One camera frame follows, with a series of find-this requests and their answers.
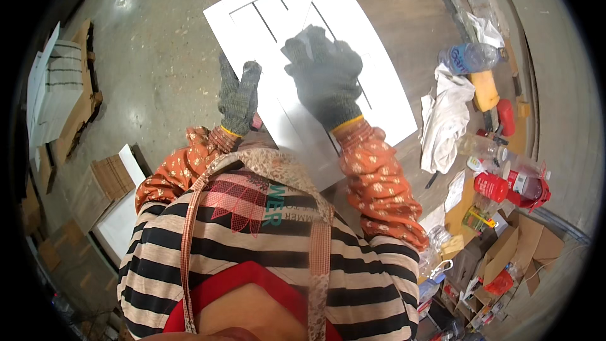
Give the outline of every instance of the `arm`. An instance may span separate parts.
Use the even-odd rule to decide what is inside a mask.
[[[185,193],[208,165],[220,154],[232,151],[239,137],[216,126],[212,131],[203,127],[187,128],[188,146],[166,157],[154,175],[139,185],[134,207],[137,214],[148,201],[170,204]]]
[[[333,133],[343,148],[339,164],[348,177],[347,199],[362,213],[364,233],[395,237],[424,250],[429,241],[417,223],[421,206],[413,199],[396,151],[384,142],[383,130],[358,118]]]
[[[385,133],[363,118],[333,130],[343,153],[339,161],[347,176],[349,203],[362,213],[360,225],[368,243],[400,292],[412,337],[419,323],[419,254],[428,244],[417,223],[422,209],[413,199],[396,151]]]
[[[364,232],[425,249],[427,234],[416,222],[421,207],[412,197],[396,152],[383,142],[385,133],[364,120],[356,104],[362,94],[360,56],[346,42],[329,41],[325,30],[314,26],[288,39],[282,51],[292,62],[284,70],[294,79],[301,104],[343,148],[341,170],[349,180],[348,199],[364,215]]]
[[[187,128],[188,146],[169,155],[154,175],[137,189],[135,209],[142,213],[148,201],[170,204],[189,189],[220,154],[231,153],[236,143],[250,130],[257,110],[257,85],[261,66],[253,61],[244,64],[242,81],[238,81],[225,54],[219,55],[221,90],[219,112],[221,125],[212,131],[198,126]]]

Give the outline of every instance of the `checkered apron strap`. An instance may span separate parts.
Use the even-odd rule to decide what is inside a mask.
[[[326,339],[326,298],[329,291],[331,226],[318,219],[312,223],[309,250],[310,284],[307,301],[307,339]]]
[[[196,334],[196,324],[193,321],[192,297],[189,289],[189,268],[192,251],[193,226],[200,202],[200,194],[208,183],[208,177],[202,174],[192,186],[192,198],[187,206],[186,221],[181,236],[181,287],[183,287],[183,315],[186,322],[186,332]]]

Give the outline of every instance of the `work glove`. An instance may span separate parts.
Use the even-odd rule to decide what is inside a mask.
[[[261,77],[261,66],[255,61],[246,62],[242,81],[238,81],[224,53],[219,55],[219,64],[219,112],[223,114],[221,127],[230,134],[244,137],[250,131],[254,113],[257,111],[257,86]]]
[[[362,59],[346,42],[333,43],[324,28],[310,25],[281,50],[292,62],[284,70],[294,79],[299,101],[324,129],[333,131],[362,116],[356,104]]]

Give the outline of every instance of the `striped shirt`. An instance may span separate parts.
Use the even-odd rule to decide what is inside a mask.
[[[242,199],[242,190],[224,182],[250,172],[230,171],[211,178],[204,188],[194,225],[190,289],[231,266],[254,261],[304,296],[308,286],[311,219],[317,213],[313,197],[269,181],[269,195]],[[250,224],[233,232],[237,213],[217,215],[222,201],[242,201],[238,208],[260,207],[263,219],[253,232]],[[284,203],[268,202],[279,193]],[[162,332],[169,314],[182,299],[179,256],[181,234],[191,192],[170,204],[147,201],[138,214],[130,247],[119,270],[118,300],[128,329],[140,338]],[[335,214],[331,229],[330,280],[326,317],[344,340],[406,340],[418,324],[419,255],[402,240],[357,236]]]

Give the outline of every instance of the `red plastic bottle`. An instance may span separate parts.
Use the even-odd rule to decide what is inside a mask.
[[[509,137],[516,132],[516,122],[513,120],[513,107],[507,99],[499,100],[496,104],[496,111],[499,113],[499,121],[503,125],[502,135]]]

